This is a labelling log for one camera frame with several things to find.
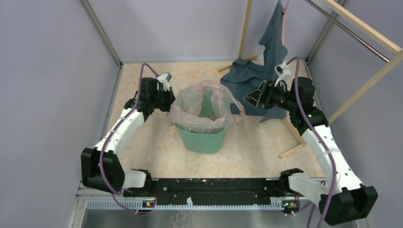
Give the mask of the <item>green plastic trash bin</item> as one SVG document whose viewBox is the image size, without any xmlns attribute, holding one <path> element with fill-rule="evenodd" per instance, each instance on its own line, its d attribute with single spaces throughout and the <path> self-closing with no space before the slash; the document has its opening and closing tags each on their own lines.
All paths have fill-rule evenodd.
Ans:
<svg viewBox="0 0 403 228">
<path fill-rule="evenodd" d="M 217 116 L 214 113 L 211 104 L 212 94 L 212 88 L 206 88 L 203 92 L 202 106 L 199 114 L 201 117 L 215 120 L 217 119 Z M 213 132 L 209 134 L 201 134 L 196 133 L 195 131 L 185 130 L 183 126 L 177 123 L 175 123 L 174 126 L 176 127 L 185 148 L 189 151 L 215 154 L 222 148 L 226 133 L 225 128 L 214 129 Z"/>
</svg>

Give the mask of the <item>pink translucent trash bag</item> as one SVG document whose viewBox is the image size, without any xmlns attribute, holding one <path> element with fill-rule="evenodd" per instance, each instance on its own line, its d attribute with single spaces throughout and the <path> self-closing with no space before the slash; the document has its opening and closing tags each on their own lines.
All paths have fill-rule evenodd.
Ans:
<svg viewBox="0 0 403 228">
<path fill-rule="evenodd" d="M 181 130 L 216 134 L 245 115 L 243 105 L 226 86 L 203 80 L 179 92 L 168 116 Z"/>
</svg>

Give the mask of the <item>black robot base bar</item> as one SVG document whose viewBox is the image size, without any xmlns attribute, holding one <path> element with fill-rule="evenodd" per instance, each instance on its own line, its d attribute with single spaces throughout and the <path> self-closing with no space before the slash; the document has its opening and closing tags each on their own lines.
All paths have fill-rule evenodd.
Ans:
<svg viewBox="0 0 403 228">
<path fill-rule="evenodd" d="M 195 206 L 299 205 L 303 196 L 285 189 L 279 179 L 267 178 L 160 178 L 148 181 L 143 188 L 130 188 L 124 197 L 150 197 L 158 206 L 184 205 L 190 198 Z"/>
</svg>

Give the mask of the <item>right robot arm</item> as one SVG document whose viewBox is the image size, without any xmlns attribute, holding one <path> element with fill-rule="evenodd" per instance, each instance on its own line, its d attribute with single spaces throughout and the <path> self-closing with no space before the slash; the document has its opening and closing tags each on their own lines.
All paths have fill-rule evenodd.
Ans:
<svg viewBox="0 0 403 228">
<path fill-rule="evenodd" d="M 253 107 L 281 108 L 289 113 L 292 126 L 314 153 L 326 184 L 311 179 L 302 170 L 283 171 L 278 183 L 285 196 L 297 192 L 319 208 L 320 223 L 331 226 L 366 218 L 378 193 L 366 186 L 352 171 L 335 139 L 323 112 L 314 106 L 315 87 L 306 77 L 293 80 L 290 90 L 274 81 L 263 81 L 259 88 L 244 96 Z"/>
</svg>

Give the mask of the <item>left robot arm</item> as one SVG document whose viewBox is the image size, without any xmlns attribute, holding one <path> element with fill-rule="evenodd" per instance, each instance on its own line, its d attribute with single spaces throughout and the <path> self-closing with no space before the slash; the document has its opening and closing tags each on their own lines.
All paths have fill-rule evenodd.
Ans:
<svg viewBox="0 0 403 228">
<path fill-rule="evenodd" d="M 125 171 L 119 161 L 135 131 L 159 109 L 168 112 L 175 97 L 169 85 L 170 73 L 141 80 L 137 94 L 124 106 L 111 130 L 92 148 L 81 153 L 82 183 L 85 187 L 109 193 L 134 189 L 140 196 L 152 192 L 151 175 L 146 170 Z"/>
</svg>

